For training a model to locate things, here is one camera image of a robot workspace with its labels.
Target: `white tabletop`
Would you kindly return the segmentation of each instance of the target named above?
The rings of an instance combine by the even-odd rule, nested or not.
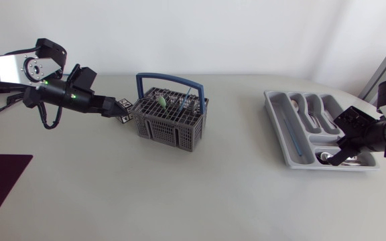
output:
[[[36,108],[0,113],[0,153],[34,156],[0,208],[0,240],[386,240],[383,154],[374,172],[287,168],[263,91],[330,93],[378,117],[374,107],[293,78],[182,77],[210,99],[192,153],[138,137],[133,121],[64,109],[49,131]],[[134,76],[98,76],[92,89],[137,99]]]

